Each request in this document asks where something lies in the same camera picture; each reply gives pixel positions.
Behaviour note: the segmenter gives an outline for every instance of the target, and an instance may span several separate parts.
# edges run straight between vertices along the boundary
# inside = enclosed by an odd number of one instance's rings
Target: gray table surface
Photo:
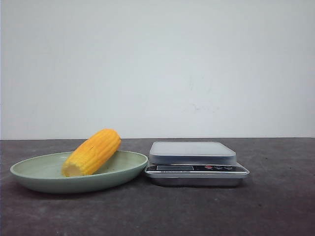
[[[158,140],[166,139],[125,139],[120,150],[148,155]],[[250,177],[236,188],[194,188],[156,186],[141,174],[103,191],[38,193],[20,186],[10,166],[83,140],[1,141],[1,235],[315,235],[315,139],[167,140],[219,141]]]

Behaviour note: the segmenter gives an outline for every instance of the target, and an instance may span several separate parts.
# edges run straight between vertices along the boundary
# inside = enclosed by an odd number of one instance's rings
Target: green plate
[[[100,169],[89,176],[63,177],[61,167],[72,152],[33,157],[10,169],[24,187],[45,193],[82,193],[126,183],[146,167],[148,158],[131,151],[117,151]]]

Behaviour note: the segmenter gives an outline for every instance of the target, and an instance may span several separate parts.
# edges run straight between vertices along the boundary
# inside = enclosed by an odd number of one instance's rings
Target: yellow corn
[[[86,176],[97,171],[119,148],[118,133],[102,129],[82,143],[63,163],[62,175]]]

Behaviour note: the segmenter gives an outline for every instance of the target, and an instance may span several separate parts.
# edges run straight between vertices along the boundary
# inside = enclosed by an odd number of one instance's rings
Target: kitchen scale
[[[249,173],[219,142],[154,142],[145,169],[161,186],[237,186]]]

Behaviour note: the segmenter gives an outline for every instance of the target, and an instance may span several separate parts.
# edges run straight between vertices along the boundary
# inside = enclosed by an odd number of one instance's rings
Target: white backdrop
[[[315,137],[313,0],[2,0],[1,138]]]

